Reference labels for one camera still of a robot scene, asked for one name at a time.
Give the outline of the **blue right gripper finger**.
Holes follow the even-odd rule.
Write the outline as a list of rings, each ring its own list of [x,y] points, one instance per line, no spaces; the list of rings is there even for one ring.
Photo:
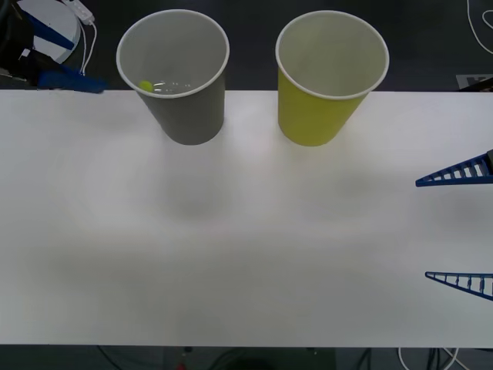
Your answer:
[[[428,174],[415,181],[416,187],[492,184],[492,150],[469,160]]]
[[[492,273],[426,271],[424,276],[458,291],[492,301]]]

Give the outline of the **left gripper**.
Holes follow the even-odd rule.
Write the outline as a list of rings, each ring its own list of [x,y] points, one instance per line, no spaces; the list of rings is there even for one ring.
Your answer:
[[[41,89],[60,89],[81,93],[102,93],[107,84],[101,79],[84,76],[65,66],[38,66],[30,52],[34,49],[34,36],[72,50],[74,42],[39,21],[33,15],[22,13],[6,15],[6,70],[23,79],[38,79]]]

